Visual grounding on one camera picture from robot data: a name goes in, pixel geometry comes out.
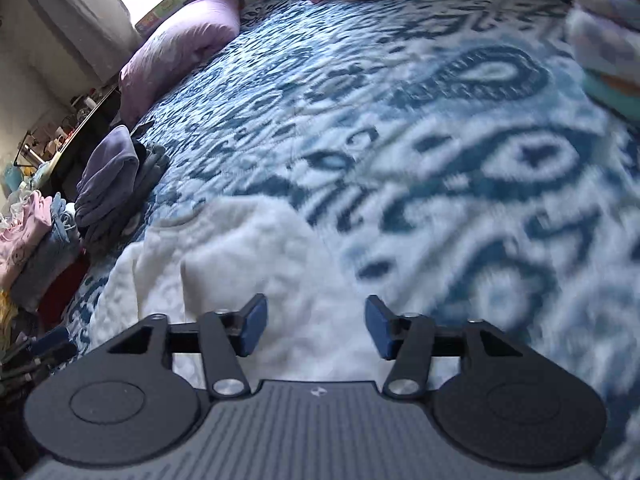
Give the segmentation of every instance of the gray ribbed surface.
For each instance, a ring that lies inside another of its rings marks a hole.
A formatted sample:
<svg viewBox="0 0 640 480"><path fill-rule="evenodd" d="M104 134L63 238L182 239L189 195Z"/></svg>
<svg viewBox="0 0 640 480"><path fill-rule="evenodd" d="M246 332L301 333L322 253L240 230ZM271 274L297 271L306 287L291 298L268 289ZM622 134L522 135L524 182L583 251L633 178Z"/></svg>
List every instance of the gray ribbed surface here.
<svg viewBox="0 0 640 480"><path fill-rule="evenodd" d="M318 393L318 387L326 392ZM53 461L33 480L602 480L588 465L519 474L460 454L421 408L369 383L264 383L254 397L212 408L196 435L143 465L88 471Z"/></svg>

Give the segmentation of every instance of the bedsheet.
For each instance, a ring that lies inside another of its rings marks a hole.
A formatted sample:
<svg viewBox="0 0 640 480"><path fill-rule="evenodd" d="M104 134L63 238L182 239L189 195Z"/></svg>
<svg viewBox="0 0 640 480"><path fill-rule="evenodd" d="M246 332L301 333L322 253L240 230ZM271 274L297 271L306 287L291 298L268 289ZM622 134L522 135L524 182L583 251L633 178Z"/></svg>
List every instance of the bedsheet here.
<svg viewBox="0 0 640 480"><path fill-rule="evenodd" d="M143 225L279 196L396 312L483 318L606 400L594 462L640 476L640 166L591 103L559 0L268 0L142 121L172 164ZM66 313L81 350L118 250Z"/></svg>

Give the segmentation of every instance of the wall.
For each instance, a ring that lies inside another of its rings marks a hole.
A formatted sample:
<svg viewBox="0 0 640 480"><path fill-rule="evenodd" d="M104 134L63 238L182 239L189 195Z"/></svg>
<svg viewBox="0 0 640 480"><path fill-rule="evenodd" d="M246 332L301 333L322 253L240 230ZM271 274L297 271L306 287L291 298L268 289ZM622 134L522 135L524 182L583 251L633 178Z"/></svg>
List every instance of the wall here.
<svg viewBox="0 0 640 480"><path fill-rule="evenodd" d="M40 76L0 38L0 173L14 159L25 132L44 116L61 120L68 112ZM4 204L0 192L0 206Z"/></svg>
<svg viewBox="0 0 640 480"><path fill-rule="evenodd" d="M9 45L22 62L42 76L41 82L62 103L98 88L49 30L28 0L0 0L0 40Z"/></svg>

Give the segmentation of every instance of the pink clothing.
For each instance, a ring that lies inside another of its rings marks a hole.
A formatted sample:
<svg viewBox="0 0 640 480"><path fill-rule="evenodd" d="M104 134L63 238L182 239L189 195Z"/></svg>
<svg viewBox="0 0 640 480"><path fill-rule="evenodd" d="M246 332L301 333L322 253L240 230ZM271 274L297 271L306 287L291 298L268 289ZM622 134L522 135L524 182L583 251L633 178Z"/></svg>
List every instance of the pink clothing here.
<svg viewBox="0 0 640 480"><path fill-rule="evenodd" d="M9 291L40 240L51 231L52 197L34 191L22 206L22 223L0 232L0 288Z"/></svg>

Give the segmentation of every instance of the folded clothes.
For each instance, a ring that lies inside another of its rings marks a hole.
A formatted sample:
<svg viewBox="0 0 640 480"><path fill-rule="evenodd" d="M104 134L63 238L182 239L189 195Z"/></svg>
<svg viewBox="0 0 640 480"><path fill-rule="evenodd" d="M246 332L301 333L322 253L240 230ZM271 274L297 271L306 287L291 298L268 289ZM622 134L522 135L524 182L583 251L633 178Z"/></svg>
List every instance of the folded clothes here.
<svg viewBox="0 0 640 480"><path fill-rule="evenodd" d="M640 30L640 0L572 0L584 10Z"/></svg>
<svg viewBox="0 0 640 480"><path fill-rule="evenodd" d="M80 253L80 235L66 201L56 193L51 203L51 231L40 241L11 287L10 297L28 312L36 312L49 285Z"/></svg>
<svg viewBox="0 0 640 480"><path fill-rule="evenodd" d="M89 269L89 257L83 251L62 273L49 285L38 306L38 317L46 330L60 323L62 314L78 291L82 279Z"/></svg>
<svg viewBox="0 0 640 480"><path fill-rule="evenodd" d="M114 128L89 157L78 182L76 223L91 225L119 206L133 191L139 161L126 126Z"/></svg>
<svg viewBox="0 0 640 480"><path fill-rule="evenodd" d="M585 72L582 88L594 101L640 124L640 88L593 72Z"/></svg>
<svg viewBox="0 0 640 480"><path fill-rule="evenodd" d="M76 227L76 204L68 202L65 205L65 209L60 213L60 220L65 225L65 228Z"/></svg>
<svg viewBox="0 0 640 480"><path fill-rule="evenodd" d="M163 146L149 145L146 161L138 172L131 196L122 206L87 228L84 246L91 253L106 251L115 245L130 218L142 209L152 189L164 175L169 162Z"/></svg>
<svg viewBox="0 0 640 480"><path fill-rule="evenodd" d="M566 31L583 68L640 85L640 32L576 8L567 16Z"/></svg>
<svg viewBox="0 0 640 480"><path fill-rule="evenodd" d="M22 205L22 222L0 232L0 288L8 291L37 245L51 230L50 196L33 191Z"/></svg>

